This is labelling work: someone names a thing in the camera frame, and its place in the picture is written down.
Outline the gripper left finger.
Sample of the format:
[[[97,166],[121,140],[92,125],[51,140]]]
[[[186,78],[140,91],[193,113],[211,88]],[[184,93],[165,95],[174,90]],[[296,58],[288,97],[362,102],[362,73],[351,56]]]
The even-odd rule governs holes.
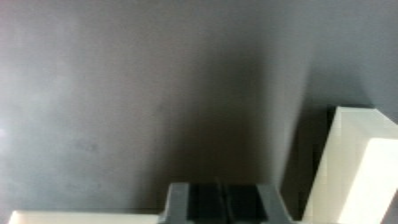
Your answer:
[[[215,184],[172,183],[158,224],[218,224],[220,196]]]

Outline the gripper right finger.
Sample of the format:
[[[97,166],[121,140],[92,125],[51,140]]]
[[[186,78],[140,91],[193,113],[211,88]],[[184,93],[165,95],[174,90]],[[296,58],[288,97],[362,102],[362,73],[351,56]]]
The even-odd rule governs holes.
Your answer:
[[[270,185],[225,185],[224,196],[227,224],[295,224]]]

